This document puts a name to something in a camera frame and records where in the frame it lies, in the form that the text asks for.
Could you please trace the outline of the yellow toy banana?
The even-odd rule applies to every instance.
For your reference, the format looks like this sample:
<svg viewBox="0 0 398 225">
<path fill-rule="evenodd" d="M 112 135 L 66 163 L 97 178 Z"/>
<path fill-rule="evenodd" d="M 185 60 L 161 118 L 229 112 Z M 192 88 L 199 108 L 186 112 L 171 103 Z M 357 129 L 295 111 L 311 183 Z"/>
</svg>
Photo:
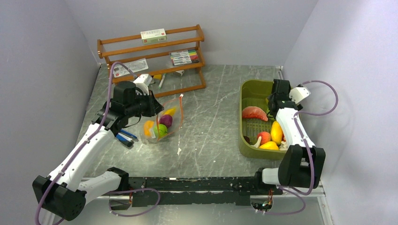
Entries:
<svg viewBox="0 0 398 225">
<path fill-rule="evenodd" d="M 162 115 L 170 115 L 173 117 L 176 112 L 177 112 L 177 107 L 171 107 L 167 109 Z"/>
</svg>

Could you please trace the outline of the purple toy onion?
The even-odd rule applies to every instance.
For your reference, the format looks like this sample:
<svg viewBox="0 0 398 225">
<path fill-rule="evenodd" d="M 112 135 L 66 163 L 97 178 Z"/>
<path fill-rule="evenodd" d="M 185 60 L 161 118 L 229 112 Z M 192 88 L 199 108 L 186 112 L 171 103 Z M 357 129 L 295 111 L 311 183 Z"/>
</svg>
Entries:
<svg viewBox="0 0 398 225">
<path fill-rule="evenodd" d="M 173 117 L 170 115 L 162 115 L 159 119 L 159 123 L 166 126 L 166 128 L 169 128 L 172 126 Z"/>
</svg>

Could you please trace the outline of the clear zip bag orange zipper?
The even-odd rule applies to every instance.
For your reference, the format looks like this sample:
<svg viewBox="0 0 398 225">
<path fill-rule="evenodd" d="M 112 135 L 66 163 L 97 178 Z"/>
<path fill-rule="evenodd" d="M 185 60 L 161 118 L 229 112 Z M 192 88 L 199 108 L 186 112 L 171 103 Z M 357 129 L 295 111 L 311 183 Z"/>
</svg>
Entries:
<svg viewBox="0 0 398 225">
<path fill-rule="evenodd" d="M 171 137 L 181 127 L 184 120 L 183 97 L 181 94 L 163 104 L 164 110 L 153 117 L 145 117 L 140 122 L 140 138 L 144 142 L 155 143 Z"/>
</svg>

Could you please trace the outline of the orange toy bell pepper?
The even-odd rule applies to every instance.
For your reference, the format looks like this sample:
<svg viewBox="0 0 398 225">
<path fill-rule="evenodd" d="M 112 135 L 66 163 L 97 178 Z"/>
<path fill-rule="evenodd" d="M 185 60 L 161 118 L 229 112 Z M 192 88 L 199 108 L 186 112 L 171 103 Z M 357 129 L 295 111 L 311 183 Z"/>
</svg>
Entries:
<svg viewBox="0 0 398 225">
<path fill-rule="evenodd" d="M 143 125 L 144 135 L 152 137 L 151 132 L 153 130 L 153 126 L 154 126 L 154 121 L 147 120 Z"/>
</svg>

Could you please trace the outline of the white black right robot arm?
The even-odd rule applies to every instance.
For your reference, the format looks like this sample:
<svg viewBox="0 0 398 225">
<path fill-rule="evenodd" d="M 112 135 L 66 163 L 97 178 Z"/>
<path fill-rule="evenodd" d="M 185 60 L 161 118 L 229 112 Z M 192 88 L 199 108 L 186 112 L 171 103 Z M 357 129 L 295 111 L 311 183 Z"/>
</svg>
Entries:
<svg viewBox="0 0 398 225">
<path fill-rule="evenodd" d="M 273 81 L 268 107 L 281 126 L 287 151 L 278 168 L 263 168 L 257 172 L 253 188 L 258 194 L 265 194 L 271 186 L 312 190 L 320 182 L 326 153 L 308 137 L 299 117 L 303 107 L 293 100 L 291 90 L 289 81 Z"/>
</svg>

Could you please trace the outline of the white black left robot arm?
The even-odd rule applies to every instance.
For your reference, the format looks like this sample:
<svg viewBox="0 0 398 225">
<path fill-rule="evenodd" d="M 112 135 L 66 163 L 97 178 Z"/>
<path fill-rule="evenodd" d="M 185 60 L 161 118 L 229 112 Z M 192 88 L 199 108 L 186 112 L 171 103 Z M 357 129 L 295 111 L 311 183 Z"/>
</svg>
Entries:
<svg viewBox="0 0 398 225">
<path fill-rule="evenodd" d="M 124 81 L 108 89 L 108 98 L 97 111 L 88 129 L 70 154 L 48 176 L 38 176 L 32 184 L 39 213 L 45 209 L 71 221 L 84 206 L 107 193 L 123 195 L 130 190 L 129 174 L 111 167 L 102 175 L 82 182 L 82 178 L 94 158 L 127 127 L 131 117 L 153 117 L 163 110 L 148 84 Z"/>
</svg>

